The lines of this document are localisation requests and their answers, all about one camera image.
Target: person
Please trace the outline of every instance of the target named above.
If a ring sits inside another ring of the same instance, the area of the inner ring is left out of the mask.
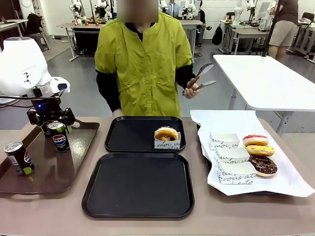
[[[201,9],[201,6],[202,6],[202,0],[201,0],[201,3],[200,3],[199,14],[200,14],[200,21],[203,24],[202,25],[197,25],[197,29],[199,31],[199,33],[196,35],[197,47],[201,47],[203,34],[205,32],[205,28],[207,27],[207,25],[206,25],[206,15],[205,15],[205,12]]]
[[[276,60],[284,57],[287,47],[291,46],[297,32],[298,2],[297,0],[281,0],[280,12],[269,43],[269,55]],[[278,5],[272,8],[276,14]]]
[[[177,84],[190,89],[192,55],[181,23],[158,12],[153,0],[124,0],[125,15],[104,25],[95,54],[96,82],[114,117],[180,116]]]
[[[178,13],[180,11],[180,7],[178,4],[174,2],[174,0],[170,0],[168,3],[168,14],[172,17],[178,17]]]

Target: person in green jacket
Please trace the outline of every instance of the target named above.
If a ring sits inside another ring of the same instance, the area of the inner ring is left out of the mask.
[[[100,30],[96,81],[114,117],[180,117],[177,84],[188,99],[199,93],[197,84],[187,88],[195,75],[181,23],[161,12],[156,22],[144,22],[149,14],[141,18],[139,13],[148,12],[150,1],[125,0],[125,22],[115,19]]]

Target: paper box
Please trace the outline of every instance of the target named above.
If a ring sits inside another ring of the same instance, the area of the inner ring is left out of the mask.
[[[237,148],[240,140],[236,134],[212,134],[210,133],[209,148],[213,151],[217,148]]]
[[[178,140],[175,141],[162,141],[154,138],[155,149],[180,149],[181,147],[181,133],[177,132]]]
[[[218,164],[218,177],[222,184],[253,184],[256,170],[250,162],[240,164],[227,164],[220,162]]]
[[[249,161],[250,155],[246,151],[245,147],[238,148],[217,148],[217,158],[220,162],[227,164],[239,164]]]

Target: can lid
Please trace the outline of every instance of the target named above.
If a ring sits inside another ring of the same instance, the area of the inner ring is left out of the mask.
[[[7,146],[5,146],[4,151],[7,153],[14,152],[20,149],[22,146],[23,146],[22,142],[19,142],[19,141],[12,142],[12,143],[9,143]]]
[[[63,127],[64,124],[60,123],[59,121],[52,122],[51,124],[48,125],[49,129],[60,129]]]

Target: donut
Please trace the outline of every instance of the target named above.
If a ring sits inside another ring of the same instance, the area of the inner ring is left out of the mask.
[[[266,156],[251,155],[249,161],[255,167],[259,176],[270,177],[278,171],[277,165]]]
[[[246,150],[250,155],[256,156],[272,156],[275,153],[275,150],[269,146],[249,145]]]
[[[177,131],[170,127],[161,127],[156,131],[155,138],[162,141],[178,140]]]
[[[246,147],[248,145],[267,146],[268,142],[269,142],[268,138],[262,135],[248,135],[245,138],[243,138],[243,144]]]

